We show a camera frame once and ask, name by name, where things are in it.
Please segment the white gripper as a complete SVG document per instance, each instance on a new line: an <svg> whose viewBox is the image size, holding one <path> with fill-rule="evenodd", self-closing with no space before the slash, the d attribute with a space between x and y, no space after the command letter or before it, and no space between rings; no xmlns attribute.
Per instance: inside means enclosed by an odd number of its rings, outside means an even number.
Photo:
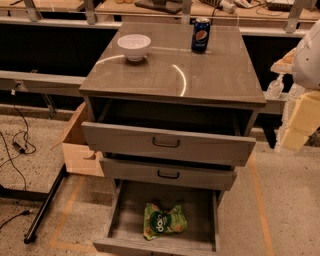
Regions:
<svg viewBox="0 0 320 256"><path fill-rule="evenodd" d="M281 59L274 62L274 73L293 74L293 61L296 49L293 48ZM309 137L320 127L320 92L309 91L293 83L288 94L282 115L282 125L276 137L276 152L297 152Z"/></svg>

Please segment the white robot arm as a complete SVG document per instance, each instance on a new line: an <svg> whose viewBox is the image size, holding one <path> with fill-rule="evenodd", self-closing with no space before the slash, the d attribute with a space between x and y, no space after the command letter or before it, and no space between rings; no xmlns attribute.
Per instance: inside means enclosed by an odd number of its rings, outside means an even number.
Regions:
<svg viewBox="0 0 320 256"><path fill-rule="evenodd" d="M320 20L295 48L272 64L271 71L291 74L293 83L304 89L285 103L276 139L278 152L296 152L320 127Z"/></svg>

